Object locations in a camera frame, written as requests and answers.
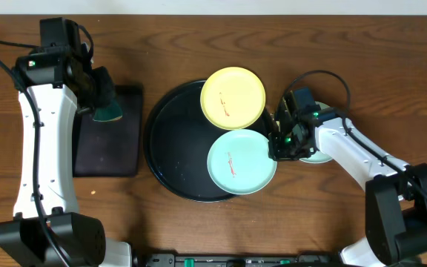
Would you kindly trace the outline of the green yellow sponge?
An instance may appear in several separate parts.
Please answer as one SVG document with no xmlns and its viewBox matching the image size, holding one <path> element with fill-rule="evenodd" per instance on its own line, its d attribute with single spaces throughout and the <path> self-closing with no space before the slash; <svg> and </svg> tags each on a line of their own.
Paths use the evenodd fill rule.
<svg viewBox="0 0 427 267">
<path fill-rule="evenodd" d="M 121 119 L 122 116 L 123 113 L 119 103 L 116 100 L 112 100 L 108 106 L 95 109 L 93 121 L 111 122 Z"/>
</svg>

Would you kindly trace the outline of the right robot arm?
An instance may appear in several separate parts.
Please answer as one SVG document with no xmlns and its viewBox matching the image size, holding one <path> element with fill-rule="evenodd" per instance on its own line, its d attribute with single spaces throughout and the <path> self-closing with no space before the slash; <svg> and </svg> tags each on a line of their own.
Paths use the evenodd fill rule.
<svg viewBox="0 0 427 267">
<path fill-rule="evenodd" d="M 337 162 L 365 192 L 365 237 L 345 247 L 347 266 L 412 266 L 427 252 L 427 164 L 409 165 L 374 144 L 336 108 L 322 109 L 308 88 L 284 93 L 269 155 L 275 161 L 317 152 Z"/>
</svg>

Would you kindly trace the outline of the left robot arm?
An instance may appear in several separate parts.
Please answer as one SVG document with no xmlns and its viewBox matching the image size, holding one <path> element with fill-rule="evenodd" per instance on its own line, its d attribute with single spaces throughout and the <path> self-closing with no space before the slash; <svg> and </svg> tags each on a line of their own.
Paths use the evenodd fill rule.
<svg viewBox="0 0 427 267">
<path fill-rule="evenodd" d="M 10 75 L 23 116 L 21 183 L 13 218 L 0 222 L 0 248 L 21 266 L 131 266 L 126 242 L 109 239 L 100 220 L 79 213 L 73 185 L 73 123 L 79 113 L 122 112 L 104 67 L 93 67 L 86 29 L 43 19 L 39 46 Z"/>
</svg>

